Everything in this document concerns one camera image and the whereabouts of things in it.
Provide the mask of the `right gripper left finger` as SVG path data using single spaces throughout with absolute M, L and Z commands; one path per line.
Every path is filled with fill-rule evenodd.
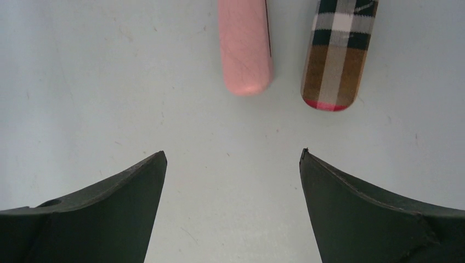
M 1 211 L 1 262 L 144 262 L 166 170 L 159 151 L 37 207 Z

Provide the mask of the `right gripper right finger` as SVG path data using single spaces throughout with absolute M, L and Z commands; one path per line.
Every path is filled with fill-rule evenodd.
M 387 191 L 302 151 L 300 178 L 323 262 L 464 262 L 464 211 Z

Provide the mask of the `plaid brown glasses case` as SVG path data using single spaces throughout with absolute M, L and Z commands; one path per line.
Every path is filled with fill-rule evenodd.
M 355 101 L 378 1 L 318 1 L 305 61 L 301 96 L 318 110 L 337 112 Z

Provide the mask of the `pink glasses case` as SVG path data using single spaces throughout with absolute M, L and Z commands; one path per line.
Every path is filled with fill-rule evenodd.
M 217 6 L 226 88 L 238 96 L 265 91 L 274 78 L 267 1 L 221 0 Z

